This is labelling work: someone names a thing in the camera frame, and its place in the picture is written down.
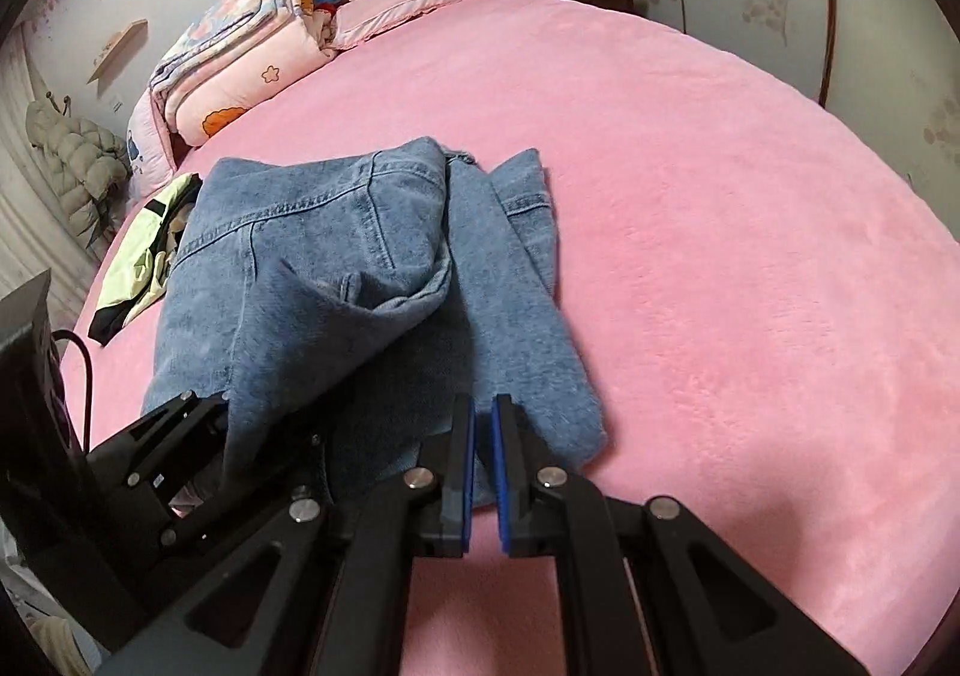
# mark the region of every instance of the silver bolt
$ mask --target silver bolt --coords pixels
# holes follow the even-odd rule
[[[656,497],[650,501],[648,508],[656,518],[666,519],[666,521],[680,516],[680,503],[673,497]]]
[[[304,521],[314,521],[317,516],[320,516],[320,503],[310,497],[304,497],[290,503],[288,510],[290,511],[290,518],[296,523],[302,524]]]
[[[562,487],[566,483],[566,470],[563,468],[540,468],[539,472],[536,473],[536,479],[547,487],[547,489],[553,489],[553,487]]]
[[[427,468],[411,468],[403,473],[403,483],[410,489],[426,489],[433,483],[433,473]]]

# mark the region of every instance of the pink fleece blanket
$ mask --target pink fleece blanket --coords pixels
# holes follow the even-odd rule
[[[680,498],[874,676],[898,676],[960,586],[960,251],[909,186],[736,57],[557,0],[407,23],[182,168],[420,135],[485,167],[541,150],[560,303],[611,432],[594,481]],[[95,441],[138,414],[158,311],[93,349]],[[78,420],[72,351],[64,370]],[[482,516],[469,559],[416,566],[404,673],[562,674],[551,570],[501,559]]]

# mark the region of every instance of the pink pillow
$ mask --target pink pillow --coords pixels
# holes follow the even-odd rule
[[[463,0],[353,0],[337,10],[330,47],[349,50],[411,17]]]
[[[147,198],[173,180],[176,165],[168,155],[172,153],[166,121],[155,113],[150,89],[147,89],[133,106],[127,128],[127,155],[133,171],[130,178],[132,203]]]

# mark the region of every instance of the wall shelf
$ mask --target wall shelf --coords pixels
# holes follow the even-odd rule
[[[104,46],[103,51],[97,57],[97,60],[93,62],[93,74],[90,75],[90,79],[86,81],[86,84],[90,84],[95,80],[99,80],[104,73],[107,71],[107,67],[113,62],[117,57],[117,54],[141,31],[147,27],[147,22],[145,20],[134,20],[130,25],[124,28],[122,31],[118,31],[112,37],[110,41]]]

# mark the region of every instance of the curtain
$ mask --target curtain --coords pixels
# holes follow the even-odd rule
[[[40,82],[18,26],[0,47],[0,298],[52,270],[47,304],[56,329],[76,323],[100,261],[71,234],[43,156],[27,139],[27,105],[43,97]]]

